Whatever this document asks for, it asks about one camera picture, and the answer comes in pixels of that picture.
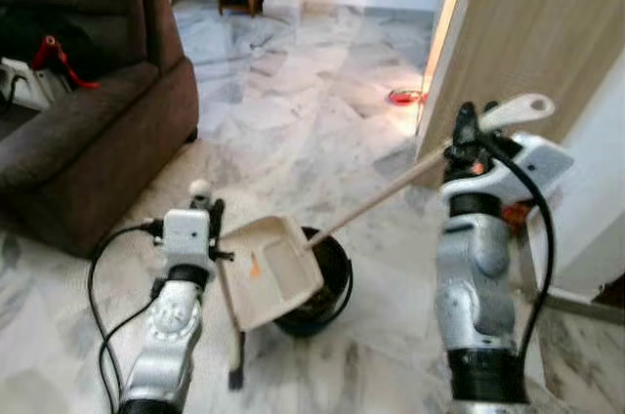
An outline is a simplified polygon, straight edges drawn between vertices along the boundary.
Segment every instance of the broom handle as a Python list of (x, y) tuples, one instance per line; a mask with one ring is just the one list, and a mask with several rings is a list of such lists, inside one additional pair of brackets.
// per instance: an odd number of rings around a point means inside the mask
[(326, 230), (319, 231), (309, 242), (304, 245), (304, 249), (313, 248), (314, 245), (320, 243), (325, 238), (330, 236), (336, 230), (352, 221), (356, 217), (364, 214), (369, 209), (377, 206), (379, 203), (387, 199), (389, 196), (392, 196), (396, 192), (398, 192), (403, 187), (407, 186), (409, 183), (413, 182), (416, 178), (421, 176), (423, 173), (430, 170), (432, 167), (436, 166), (442, 159), (442, 153), (444, 149), (449, 145), (449, 141), (445, 142), (441, 147), (437, 148), (433, 152), (426, 155), (423, 160), (414, 165), (410, 170), (405, 172), (403, 175), (397, 177), (390, 185), (382, 189), (381, 191), (376, 192), (374, 195), (369, 197), (369, 199), (358, 208), (352, 210), (348, 215), (343, 217), (340, 221), (337, 221), (332, 227), (327, 228)]

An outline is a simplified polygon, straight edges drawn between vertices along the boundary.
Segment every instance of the red object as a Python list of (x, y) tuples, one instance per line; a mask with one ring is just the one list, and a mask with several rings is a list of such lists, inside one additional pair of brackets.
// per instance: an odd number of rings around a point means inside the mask
[(395, 89), (387, 95), (387, 100), (397, 106), (408, 106), (410, 104), (424, 104), (428, 100), (428, 94), (419, 90)]
[(63, 51), (61, 43), (59, 43), (59, 41), (57, 41), (57, 39), (52, 35), (48, 35), (43, 39), (43, 41), (41, 42), (41, 46), (37, 51), (37, 54), (35, 54), (32, 62), (30, 62), (30, 68), (32, 70), (43, 69), (49, 60), (53, 60), (56, 58), (58, 58), (59, 61), (61, 61), (62, 65), (65, 66), (69, 77), (71, 78), (71, 80), (74, 81), (76, 85), (84, 87), (86, 89), (97, 89), (98, 87), (100, 87), (100, 84), (98, 82), (86, 82), (82, 80), (78, 76), (78, 74), (76, 74), (76, 72), (74, 72), (74, 70), (69, 65), (67, 54)]

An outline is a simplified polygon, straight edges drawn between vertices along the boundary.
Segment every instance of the sofa armrest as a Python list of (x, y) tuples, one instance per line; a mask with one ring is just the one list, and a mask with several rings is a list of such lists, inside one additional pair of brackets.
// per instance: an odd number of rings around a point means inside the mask
[(158, 69), (148, 62), (115, 70), (100, 79), (100, 88), (77, 89), (22, 125), (0, 142), (0, 193), (50, 180), (157, 76)]
[(184, 56), (183, 46), (169, 0), (144, 0), (147, 57), (167, 72)]

